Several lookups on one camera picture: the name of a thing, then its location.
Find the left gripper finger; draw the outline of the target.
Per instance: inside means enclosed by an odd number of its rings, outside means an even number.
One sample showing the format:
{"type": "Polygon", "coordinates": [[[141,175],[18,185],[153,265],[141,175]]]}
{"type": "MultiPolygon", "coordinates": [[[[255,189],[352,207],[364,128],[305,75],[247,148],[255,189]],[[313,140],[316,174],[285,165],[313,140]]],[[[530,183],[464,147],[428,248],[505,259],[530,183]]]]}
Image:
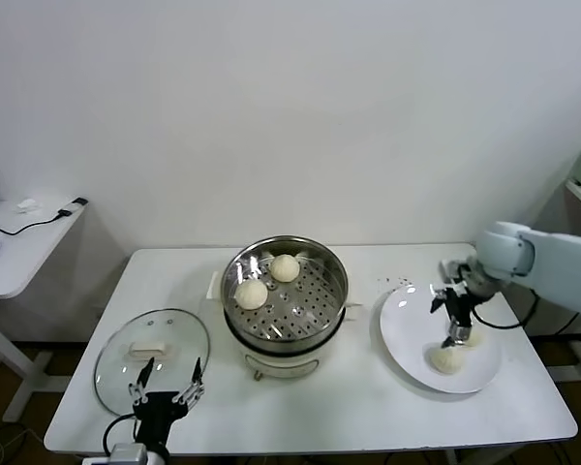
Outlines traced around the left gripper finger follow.
{"type": "Polygon", "coordinates": [[[128,392],[132,399],[133,405],[139,405],[147,402],[146,386],[153,371],[155,358],[151,357],[144,367],[140,370],[134,383],[129,383],[128,392]]]}
{"type": "Polygon", "coordinates": [[[197,359],[190,384],[172,398],[179,405],[195,405],[204,394],[201,358],[197,359]]]}

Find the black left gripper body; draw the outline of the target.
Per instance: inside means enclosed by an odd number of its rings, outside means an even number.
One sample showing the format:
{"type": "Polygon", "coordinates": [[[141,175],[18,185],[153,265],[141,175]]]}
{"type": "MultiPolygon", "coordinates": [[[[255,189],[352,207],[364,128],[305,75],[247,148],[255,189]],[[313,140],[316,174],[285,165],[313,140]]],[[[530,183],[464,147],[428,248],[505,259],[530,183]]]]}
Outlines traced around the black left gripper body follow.
{"type": "Polygon", "coordinates": [[[189,408],[181,401],[173,401],[176,391],[151,392],[146,401],[134,406],[139,421],[136,442],[150,449],[153,445],[165,446],[172,425],[188,415],[189,408]]]}

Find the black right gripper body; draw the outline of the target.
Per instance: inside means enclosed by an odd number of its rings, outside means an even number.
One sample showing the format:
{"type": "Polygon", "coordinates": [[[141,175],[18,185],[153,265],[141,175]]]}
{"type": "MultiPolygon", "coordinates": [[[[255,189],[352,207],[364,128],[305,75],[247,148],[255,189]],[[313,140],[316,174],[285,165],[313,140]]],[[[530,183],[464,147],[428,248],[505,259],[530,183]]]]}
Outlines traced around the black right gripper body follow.
{"type": "Polygon", "coordinates": [[[474,294],[457,294],[453,288],[445,288],[445,307],[452,323],[460,327],[472,326],[472,313],[482,303],[482,298],[474,294]]]}

